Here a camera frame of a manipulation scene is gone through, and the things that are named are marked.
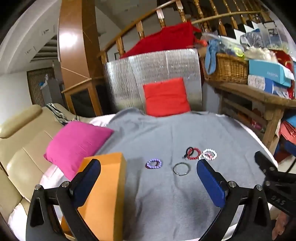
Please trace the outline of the person's right hand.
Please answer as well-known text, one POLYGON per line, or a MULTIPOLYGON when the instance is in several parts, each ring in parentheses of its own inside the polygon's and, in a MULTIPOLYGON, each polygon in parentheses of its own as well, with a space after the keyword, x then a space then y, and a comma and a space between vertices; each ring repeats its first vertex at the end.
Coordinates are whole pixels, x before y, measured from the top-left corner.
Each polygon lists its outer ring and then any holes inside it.
POLYGON ((272 240, 291 240, 292 236, 288 230, 291 222, 292 217, 281 211, 272 231, 272 240))

